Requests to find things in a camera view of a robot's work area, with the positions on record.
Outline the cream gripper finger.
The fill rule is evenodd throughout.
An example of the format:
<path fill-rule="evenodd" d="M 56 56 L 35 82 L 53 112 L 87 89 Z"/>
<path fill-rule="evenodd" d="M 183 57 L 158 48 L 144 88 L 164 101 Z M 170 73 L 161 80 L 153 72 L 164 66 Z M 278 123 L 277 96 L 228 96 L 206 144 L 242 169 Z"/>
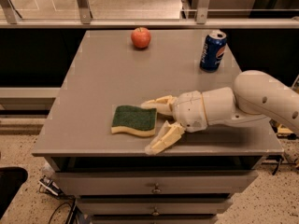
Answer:
<path fill-rule="evenodd" d="M 148 155 L 157 155 L 174 145 L 185 133 L 185 128 L 179 123 L 166 121 L 157 136 L 145 147 Z"/>
<path fill-rule="evenodd" d="M 172 95 L 167 95 L 157 99 L 148 100 L 142 103 L 141 107 L 145 109 L 156 108 L 158 113 L 166 116 L 172 116 L 173 104 L 176 100 L 177 100 L 176 97 Z"/>

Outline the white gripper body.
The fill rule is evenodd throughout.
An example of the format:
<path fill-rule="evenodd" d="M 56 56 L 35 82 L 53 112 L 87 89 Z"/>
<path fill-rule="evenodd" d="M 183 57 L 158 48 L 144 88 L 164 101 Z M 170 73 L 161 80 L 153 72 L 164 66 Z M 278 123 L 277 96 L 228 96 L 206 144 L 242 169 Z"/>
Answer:
<path fill-rule="evenodd" d="M 173 103 L 173 117 L 188 133 L 205 130 L 207 121 L 202 93 L 182 93 Z"/>

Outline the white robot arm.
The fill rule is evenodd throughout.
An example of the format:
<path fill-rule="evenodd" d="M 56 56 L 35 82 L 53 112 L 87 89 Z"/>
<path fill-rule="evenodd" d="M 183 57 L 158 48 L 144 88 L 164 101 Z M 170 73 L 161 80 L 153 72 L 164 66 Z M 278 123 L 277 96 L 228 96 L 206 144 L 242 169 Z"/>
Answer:
<path fill-rule="evenodd" d="M 240 73 L 231 88 L 191 91 L 149 100 L 141 105 L 155 108 L 174 123 L 165 122 L 145 152 L 156 155 L 173 146 L 184 133 L 195 133 L 211 125 L 231 127 L 273 119 L 299 134 L 299 94 L 268 74 L 249 70 Z"/>

